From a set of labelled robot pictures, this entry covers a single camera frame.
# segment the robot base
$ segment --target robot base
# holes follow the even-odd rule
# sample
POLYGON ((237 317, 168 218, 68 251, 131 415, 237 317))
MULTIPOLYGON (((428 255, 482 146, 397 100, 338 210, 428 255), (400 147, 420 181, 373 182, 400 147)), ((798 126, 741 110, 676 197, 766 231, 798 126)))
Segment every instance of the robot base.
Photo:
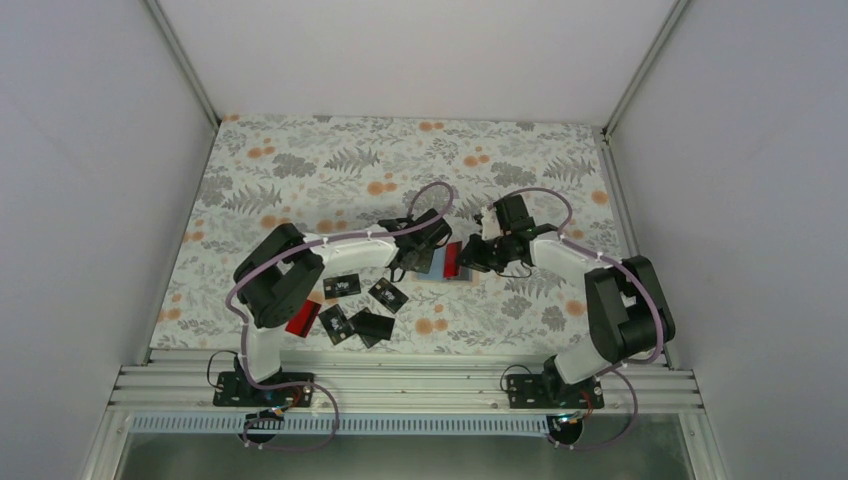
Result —
POLYGON ((592 408, 597 410, 604 407, 604 394, 601 382, 589 377, 580 383, 570 385, 568 393, 560 398, 552 399, 548 388, 542 380, 542 375, 513 374, 506 376, 509 408, 528 410, 541 409, 587 409, 584 393, 589 396, 592 408))
MULTIPOLYGON (((266 385, 274 385, 284 382, 313 382, 315 375, 311 373, 283 372, 279 371, 269 378, 260 382, 266 385)), ((221 372, 218 374, 218 386, 221 391, 216 391, 212 398, 212 405, 216 407, 277 407, 286 405, 289 400, 296 396, 294 389, 282 390, 259 390, 248 383, 244 376, 244 370, 236 361, 234 372, 221 372)), ((301 388, 300 398, 292 407, 306 408, 312 404, 312 391, 301 388)))

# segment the black card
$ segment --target black card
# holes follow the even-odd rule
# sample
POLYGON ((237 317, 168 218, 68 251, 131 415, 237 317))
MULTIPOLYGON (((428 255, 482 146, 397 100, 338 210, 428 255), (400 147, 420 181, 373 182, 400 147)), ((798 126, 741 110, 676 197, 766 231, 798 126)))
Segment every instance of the black card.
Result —
POLYGON ((324 298, 339 298, 349 295, 359 295, 359 275, 342 275, 341 277, 324 279, 324 298))
MULTIPOLYGON (((359 311, 356 315, 354 315, 353 317, 351 317, 351 319, 350 319, 350 322, 349 322, 349 323, 350 323, 350 324, 353 324, 353 320, 355 320, 355 319, 356 319, 356 317, 358 317, 358 316, 362 315, 363 313, 365 313, 365 314, 369 314, 369 313, 371 313, 371 310, 370 310, 370 309, 368 309, 368 307, 363 308, 363 309, 362 309, 362 310, 360 310, 360 311, 359 311)), ((377 337, 371 337, 371 336, 369 336, 369 335, 360 335, 360 336, 359 336, 359 338, 361 338, 361 339, 362 339, 362 343, 364 343, 364 344, 365 344, 365 348, 371 348, 371 347, 373 347, 374 345, 377 345, 378 343, 380 343, 380 339, 379 339, 379 338, 377 338, 377 337)))
POLYGON ((353 325, 353 332, 359 335, 391 340, 395 319, 361 311, 350 319, 350 324, 353 325))
POLYGON ((338 305, 319 313, 318 318, 321 319, 321 324, 324 325, 324 330, 327 331, 333 345, 338 345, 353 335, 353 325, 338 305))
POLYGON ((400 310, 400 307, 409 300, 409 297, 407 297, 406 294, 398 290, 398 288, 386 280, 385 277, 377 280, 377 283, 371 287, 371 290, 368 290, 368 293, 370 293, 372 297, 376 298, 378 302, 383 304, 384 307, 391 310, 392 313, 397 313, 397 311, 400 310))

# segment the aluminum frame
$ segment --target aluminum frame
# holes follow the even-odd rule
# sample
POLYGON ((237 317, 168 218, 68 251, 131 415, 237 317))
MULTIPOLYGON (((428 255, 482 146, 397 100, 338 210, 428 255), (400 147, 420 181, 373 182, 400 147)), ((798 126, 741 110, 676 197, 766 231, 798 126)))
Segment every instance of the aluminum frame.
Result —
MULTIPOLYGON (((153 350, 146 366, 121 368, 108 411, 220 411, 212 405, 206 364, 212 350, 153 350)), ((500 391, 500 376, 508 365, 541 370, 547 356, 538 355, 395 355, 342 352, 282 352, 284 368, 312 372, 346 413, 380 414, 545 414, 564 410, 512 410, 500 391)), ((211 365, 213 378, 232 370, 232 360, 219 355, 211 365)), ((703 410, 691 371, 673 371, 660 357, 652 365, 623 370, 639 395, 645 413, 693 413, 703 410)), ((598 414, 628 413, 630 392, 620 379, 601 380, 607 408, 598 414)), ((255 408, 228 409, 252 412, 255 408)), ((326 397, 316 392, 314 413, 330 413, 326 397)))
MULTIPOLYGON (((146 365, 122 367, 82 478, 116 478, 127 435, 139 426, 147 428, 139 431, 151 431, 151 425, 161 425, 157 428, 163 432, 216 433, 215 425, 220 430, 221 422, 226 423, 227 418, 255 413, 255 408, 219 408, 211 404, 213 392, 204 376, 212 353, 213 350, 152 350, 146 365), (174 423, 178 417, 212 421, 174 423), (142 422, 142 418, 146 418, 147 423, 142 422), (156 419, 161 419, 161 423, 155 423, 156 419)), ((344 412, 343 418, 348 422, 357 419, 456 419, 460 424, 475 419, 489 424, 500 421, 532 423, 545 414, 570 412, 513 410, 509 408, 507 394, 499 389, 500 376, 506 366, 521 363, 539 370, 545 358, 539 355, 294 351, 280 355, 281 364, 287 370, 315 373, 316 381, 336 396, 344 412)), ((217 375, 231 369, 232 360, 219 356, 212 362, 210 371, 217 375)), ((724 480, 724 469, 694 374, 687 370, 670 370, 664 356, 651 365, 628 366, 623 373, 637 390, 640 413, 679 416, 696 478, 724 480)), ((607 407, 596 410, 595 414, 632 412, 629 391, 621 380, 605 376, 601 383, 607 407)), ((295 420, 314 419, 312 425, 320 427, 326 426, 331 412, 326 399, 316 394, 311 408, 296 408, 289 415, 295 420)), ((279 433, 326 433, 318 427, 307 427, 307 424, 304 420, 301 427, 279 433)), ((354 430, 361 427, 355 423, 350 425, 354 430)), ((371 427, 371 434, 398 434, 396 424, 393 428, 394 431, 388 428, 380 431, 379 427, 371 427)), ((434 431, 435 434, 450 434, 450 427, 434 431)), ((483 430, 471 433, 485 434, 483 430)))

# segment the gray panel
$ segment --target gray panel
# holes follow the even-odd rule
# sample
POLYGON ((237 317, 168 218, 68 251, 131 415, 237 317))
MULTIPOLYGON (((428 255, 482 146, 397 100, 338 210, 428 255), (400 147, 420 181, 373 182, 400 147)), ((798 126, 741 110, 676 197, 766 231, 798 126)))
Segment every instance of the gray panel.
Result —
MULTIPOLYGON (((627 417, 587 421, 585 441, 603 441, 627 417)), ((315 436, 275 442, 306 445, 315 436)), ((675 415, 645 415, 619 445, 588 453, 557 451, 520 437, 337 437, 319 452, 291 455, 245 449, 234 435, 131 434, 123 480, 367 480, 517 478, 692 478, 675 415)))
POLYGON ((693 2, 613 137, 733 478, 848 471, 846 25, 693 2))
POLYGON ((141 2, 0 12, 0 478, 75 478, 214 132, 141 2))

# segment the cable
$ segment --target cable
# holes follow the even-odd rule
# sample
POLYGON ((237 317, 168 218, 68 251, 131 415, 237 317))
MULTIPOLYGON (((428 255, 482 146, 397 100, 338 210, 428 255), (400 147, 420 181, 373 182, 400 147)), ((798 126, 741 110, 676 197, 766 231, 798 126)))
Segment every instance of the cable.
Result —
POLYGON ((509 391, 503 387, 503 380, 506 377, 506 372, 508 372, 511 368, 523 368, 525 371, 527 371, 527 373, 529 373, 530 375, 533 375, 533 372, 531 372, 530 369, 525 367, 524 365, 514 364, 514 365, 510 365, 510 366, 506 367, 506 369, 501 374, 501 381, 498 382, 500 384, 502 392, 509 393, 509 391))
POLYGON ((276 385, 263 385, 263 384, 257 382, 256 379, 253 378, 253 375, 250 374, 250 365, 249 365, 249 362, 248 362, 248 359, 247 359, 248 358, 247 357, 247 336, 248 336, 248 328, 249 328, 249 325, 250 325, 250 317, 248 317, 247 314, 244 313, 244 311, 242 311, 241 309, 239 309, 238 307, 236 307, 233 304, 233 298, 235 298, 235 296, 238 294, 238 292, 241 291, 241 289, 244 288, 245 285, 247 285, 250 281, 252 281, 258 275, 262 274, 262 272, 264 272, 265 270, 267 270, 271 267, 275 267, 278 262, 280 262, 281 260, 283 260, 285 258, 288 258, 288 257, 290 257, 290 256, 292 256, 296 253, 302 252, 302 251, 310 249, 312 247, 324 245, 325 243, 330 244, 330 243, 338 242, 338 241, 341 241, 341 240, 349 240, 349 239, 352 239, 352 238, 369 238, 369 236, 370 236, 370 238, 397 237, 397 236, 406 235, 408 233, 416 232, 418 230, 429 227, 430 225, 434 224, 435 222, 438 222, 439 220, 441 220, 441 218, 444 217, 445 214, 453 206, 453 201, 454 201, 454 198, 455 198, 456 195, 454 194, 453 188, 450 185, 448 185, 447 183, 442 182, 442 181, 435 181, 435 182, 432 182, 430 184, 425 185, 421 190, 418 191, 417 194, 415 194, 415 197, 412 198, 412 202, 409 206, 409 211, 407 213, 407 215, 412 214, 412 208, 415 206, 415 202, 418 200, 418 198, 421 196, 421 194, 423 194, 427 190, 429 190, 433 187, 436 187, 436 186, 442 186, 442 187, 445 187, 445 188, 448 189, 448 201, 447 201, 447 205, 445 205, 445 207, 441 211, 439 211, 439 213, 435 217, 433 217, 433 218, 431 218, 431 219, 429 219, 425 222, 422 222, 421 224, 416 225, 414 227, 404 228, 404 229, 397 230, 397 231, 394 231, 394 232, 348 232, 348 233, 340 233, 340 234, 333 235, 333 236, 330 236, 330 237, 324 237, 324 238, 321 238, 321 239, 318 239, 318 240, 314 240, 312 242, 303 243, 303 244, 298 245, 294 248, 286 250, 285 252, 283 252, 279 255, 274 256, 273 258, 266 261, 262 265, 259 265, 258 267, 254 268, 247 275, 245 275, 241 280, 236 282, 235 286, 227 293, 227 297, 224 301, 224 304, 226 305, 228 310, 230 310, 231 312, 236 314, 242 321, 241 342, 240 342, 240 351, 241 351, 240 359, 241 359, 241 366, 242 366, 242 369, 244 370, 244 374, 245 374, 245 377, 247 378, 248 383, 250 383, 250 385, 253 388, 256 388, 257 390, 277 390, 277 389, 286 388, 286 387, 311 387, 311 388, 315 388, 315 389, 318 389, 321 392, 323 392, 327 396, 327 398, 330 400, 330 403, 332 403, 332 405, 333 405, 334 420, 333 420, 333 424, 332 424, 332 429, 330 430, 330 434, 324 439, 324 441, 317 444, 317 445, 310 446, 310 447, 274 447, 274 446, 262 446, 262 447, 260 447, 261 444, 257 444, 255 442, 251 442, 251 441, 247 440, 247 436, 245 435, 244 436, 245 446, 256 446, 258 448, 262 448, 262 449, 265 449, 265 450, 274 450, 274 451, 280 451, 280 452, 310 452, 310 451, 313 451, 313 450, 318 450, 318 449, 326 446, 328 443, 330 443, 330 441, 333 438, 335 438, 336 433, 338 432, 339 424, 340 424, 339 405, 336 402, 335 397, 333 397, 333 394, 331 394, 329 392, 329 390, 322 387, 321 385, 318 385, 317 383, 312 383, 312 382, 285 382, 285 383, 279 383, 279 384, 276 384, 276 385))
POLYGON ((527 269, 527 275, 519 276, 519 275, 502 275, 498 272, 495 272, 495 275, 503 278, 530 278, 533 276, 533 267, 524 263, 524 260, 521 261, 521 266, 527 269))
POLYGON ((401 270, 400 276, 397 279, 395 279, 395 271, 392 270, 391 272, 389 272, 389 281, 392 282, 392 283, 399 283, 403 280, 403 277, 405 277, 405 276, 406 276, 406 270, 401 270))
MULTIPOLYGON (((656 329, 655 331, 657 333, 657 341, 656 341, 656 345, 654 346, 654 351, 651 353, 651 355, 648 358, 646 358, 644 360, 631 359, 629 361, 630 361, 630 363, 634 363, 634 364, 653 363, 657 358, 659 358, 660 352, 662 351, 663 340, 665 340, 665 329, 663 328, 662 317, 660 317, 660 312, 659 312, 659 309, 657 308, 657 304, 654 303, 654 299, 651 298, 651 295, 648 293, 648 290, 645 289, 645 286, 642 285, 642 282, 640 282, 639 279, 636 278, 636 275, 634 275, 630 270, 624 268, 624 265, 622 265, 621 263, 619 263, 615 259, 610 258, 606 255, 603 255, 601 252, 593 252, 592 250, 590 250, 590 249, 588 249, 588 248, 586 248, 586 247, 584 247, 584 246, 582 246, 578 243, 572 242, 571 240, 568 240, 566 238, 565 227, 567 227, 568 223, 571 221, 571 217, 574 215, 574 209, 571 208, 571 203, 569 203, 568 200, 561 193, 557 192, 556 190, 551 190, 550 188, 544 188, 544 187, 520 188, 520 189, 518 189, 514 192, 511 192, 511 193, 504 195, 501 198, 511 197, 513 195, 518 195, 519 193, 524 193, 524 192, 544 192, 544 193, 551 194, 551 195, 557 197, 558 199, 560 199, 560 201, 565 204, 565 208, 568 210, 568 216, 565 218, 565 221, 562 222, 562 224, 560 224, 559 228, 557 229, 557 234, 559 236, 560 241, 563 244, 565 244, 565 246, 571 248, 572 250, 574 250, 578 253, 582 253, 583 255, 586 255, 587 257, 592 258, 592 259, 601 260, 601 261, 608 263, 609 265, 613 266, 616 270, 618 270, 619 272, 624 274, 624 276, 627 278, 627 280, 629 280, 630 283, 632 283, 633 286, 636 287, 636 290, 639 292, 640 295, 642 295, 642 298, 645 299, 645 303, 648 305, 648 310, 651 311, 651 317, 653 317, 653 319, 654 319, 654 328, 656 329)), ((601 372, 601 375, 603 375, 604 373, 607 373, 608 371, 610 371, 613 368, 616 368, 617 366, 618 365, 612 365, 607 370, 601 372)))
POLYGON ((218 385, 212 383, 212 380, 209 380, 209 371, 212 369, 212 360, 215 358, 215 355, 218 355, 219 353, 232 353, 233 355, 238 357, 238 352, 236 352, 235 350, 218 350, 217 352, 213 353, 211 357, 209 357, 209 362, 206 364, 206 383, 208 383, 210 387, 214 388, 216 392, 220 392, 221 389, 218 387, 218 385))
POLYGON ((630 380, 628 380, 627 377, 622 375, 618 370, 610 370, 610 372, 618 375, 619 377, 621 377, 622 380, 624 380, 624 383, 627 384, 627 388, 630 389, 630 396, 633 398, 633 414, 630 415, 630 420, 627 422, 627 426, 624 427, 624 430, 622 430, 621 433, 619 433, 612 439, 607 440, 606 442, 599 443, 597 445, 560 445, 560 443, 554 440, 554 437, 552 437, 550 434, 545 435, 548 441, 554 445, 554 448, 563 447, 575 452, 588 452, 590 450, 600 450, 601 448, 606 448, 618 443, 633 430, 634 426, 636 426, 636 419, 637 415, 639 414, 639 401, 636 399, 636 390, 633 388, 633 384, 630 383, 630 380))

